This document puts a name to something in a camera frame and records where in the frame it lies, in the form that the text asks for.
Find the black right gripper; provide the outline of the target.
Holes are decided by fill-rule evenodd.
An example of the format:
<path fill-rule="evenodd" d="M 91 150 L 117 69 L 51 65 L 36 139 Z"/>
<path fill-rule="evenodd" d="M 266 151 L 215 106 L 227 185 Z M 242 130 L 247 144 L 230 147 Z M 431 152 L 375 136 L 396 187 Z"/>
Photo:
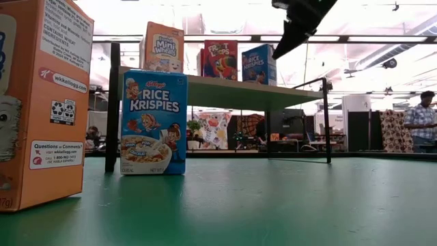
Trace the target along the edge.
<path fill-rule="evenodd" d="M 272 0 L 272 7 L 286 11 L 283 35 L 272 54 L 278 59 L 316 33 L 316 28 L 337 0 Z"/>

